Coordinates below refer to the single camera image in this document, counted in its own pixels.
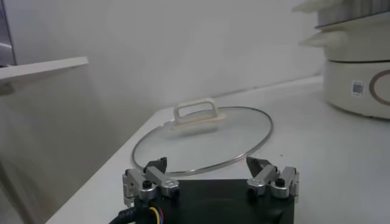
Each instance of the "white wall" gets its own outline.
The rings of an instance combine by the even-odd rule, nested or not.
[[[316,19],[298,2],[5,0],[19,63],[90,64],[1,99],[17,142],[3,154],[61,205],[156,109],[313,75],[322,53],[297,42]]]

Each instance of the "black cable sleeve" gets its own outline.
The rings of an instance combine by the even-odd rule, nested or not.
[[[131,207],[120,211],[118,216],[115,217],[109,224],[128,224],[136,221],[136,210],[135,207]]]

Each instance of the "yellow wire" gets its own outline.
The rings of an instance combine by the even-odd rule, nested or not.
[[[160,224],[160,216],[158,214],[158,211],[157,209],[153,208],[153,207],[149,207],[150,210],[154,211],[154,213],[156,214],[156,219],[157,219],[157,224]]]

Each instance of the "white shelf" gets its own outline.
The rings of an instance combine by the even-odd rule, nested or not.
[[[0,82],[12,82],[23,79],[31,74],[55,71],[88,64],[86,57],[68,58],[56,61],[46,61],[29,65],[19,65],[7,68],[0,68]]]

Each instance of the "cable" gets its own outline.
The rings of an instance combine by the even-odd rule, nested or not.
[[[164,213],[163,213],[163,210],[161,208],[158,208],[158,210],[160,211],[161,224],[164,224]]]
[[[136,221],[136,210],[134,207],[122,210],[119,212],[118,216],[113,219],[110,224],[125,224],[132,223]]]
[[[149,209],[152,210],[154,212],[154,214],[156,215],[157,224],[160,224],[160,215],[159,215],[157,209],[154,207],[149,207]]]

